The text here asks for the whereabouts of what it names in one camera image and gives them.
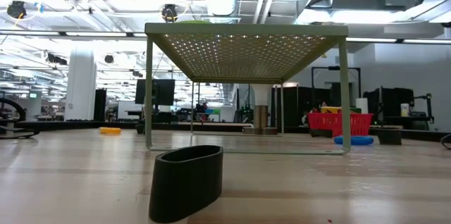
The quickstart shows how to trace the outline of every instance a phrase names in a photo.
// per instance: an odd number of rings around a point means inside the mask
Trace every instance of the white column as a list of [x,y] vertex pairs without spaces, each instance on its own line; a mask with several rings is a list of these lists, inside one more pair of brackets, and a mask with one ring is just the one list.
[[251,84],[251,87],[255,96],[254,127],[268,127],[268,93],[271,92],[272,86]]
[[27,119],[26,121],[36,121],[35,115],[39,115],[41,113],[41,104],[42,104],[42,92],[34,92],[30,91],[29,97],[24,100],[26,105],[22,106],[22,108],[27,109]]
[[96,75],[94,51],[89,44],[74,47],[70,51],[65,120],[94,118]]

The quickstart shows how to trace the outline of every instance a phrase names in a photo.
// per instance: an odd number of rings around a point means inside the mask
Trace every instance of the ceiling light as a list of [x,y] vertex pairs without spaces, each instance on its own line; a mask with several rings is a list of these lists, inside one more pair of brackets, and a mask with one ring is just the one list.
[[347,42],[382,42],[382,43],[391,43],[396,42],[396,39],[393,38],[359,38],[359,37],[346,37]]
[[0,30],[0,35],[39,35],[39,36],[47,36],[47,35],[59,35],[58,32],[54,31],[22,31],[22,30]]
[[330,18],[330,14],[328,11],[304,9],[297,18],[296,23],[297,24],[314,23],[314,22],[327,23],[330,21],[332,21],[332,19]]
[[59,65],[62,65],[62,66],[68,65],[68,62],[67,62],[66,59],[60,58],[60,57],[55,56],[55,55],[50,54],[50,53],[47,54],[47,61],[50,62],[50,63],[59,64]]
[[105,62],[106,63],[114,63],[114,57],[112,55],[106,55]]
[[143,76],[143,75],[142,75],[140,72],[138,72],[138,71],[133,71],[133,72],[132,72],[132,75],[135,76],[135,77],[142,77],[142,76]]
[[8,6],[6,13],[12,18],[23,19],[27,15],[24,5],[25,2],[23,1],[13,1],[13,3]]
[[331,14],[334,23],[388,24],[395,19],[390,11],[339,10]]
[[5,93],[10,93],[10,94],[28,94],[30,91],[28,90],[4,90]]
[[68,36],[78,37],[126,37],[126,33],[118,32],[67,32]]
[[175,4],[166,4],[164,8],[161,10],[161,17],[167,23],[174,23],[177,21],[177,11],[175,10]]
[[405,39],[405,44],[451,44],[451,40],[445,39]]

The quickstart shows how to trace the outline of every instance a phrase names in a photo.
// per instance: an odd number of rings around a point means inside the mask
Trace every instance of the red basket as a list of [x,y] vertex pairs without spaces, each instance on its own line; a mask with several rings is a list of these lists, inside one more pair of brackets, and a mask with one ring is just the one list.
[[[343,134],[341,113],[309,113],[308,116],[310,129],[331,130],[333,137]],[[372,117],[373,114],[351,114],[351,135],[368,136]]]

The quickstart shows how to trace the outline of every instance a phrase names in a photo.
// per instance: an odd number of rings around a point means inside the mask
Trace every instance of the fluorescent light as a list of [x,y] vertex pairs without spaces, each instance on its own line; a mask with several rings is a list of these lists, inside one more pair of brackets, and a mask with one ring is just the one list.
[[322,10],[316,11],[313,9],[304,9],[297,18],[296,23],[297,24],[313,23],[313,22],[327,23],[330,21],[332,21],[332,19],[328,11]]
[[118,32],[67,32],[68,36],[74,37],[126,37],[125,33]]
[[388,24],[395,19],[390,11],[339,10],[331,15],[334,23]]
[[359,38],[359,37],[346,37],[346,41],[348,42],[382,42],[382,43],[390,43],[396,42],[396,39],[392,38]]
[[4,90],[5,93],[10,93],[10,94],[28,94],[30,93],[28,90]]
[[14,87],[15,85],[13,83],[9,82],[0,82],[0,87]]
[[0,35],[59,35],[54,31],[22,31],[22,30],[0,30]]
[[451,40],[446,39],[406,39],[405,44],[451,44]]

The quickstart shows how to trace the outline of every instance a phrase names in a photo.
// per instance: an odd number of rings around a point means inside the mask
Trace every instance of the table surface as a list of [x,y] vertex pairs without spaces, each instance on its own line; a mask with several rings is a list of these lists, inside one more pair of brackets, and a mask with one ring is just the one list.
[[[334,149],[309,135],[152,130],[160,147]],[[2,223],[148,224],[154,160],[135,130],[41,132],[0,141]],[[439,143],[354,147],[346,156],[224,154],[221,197],[179,224],[451,223],[451,151]]]

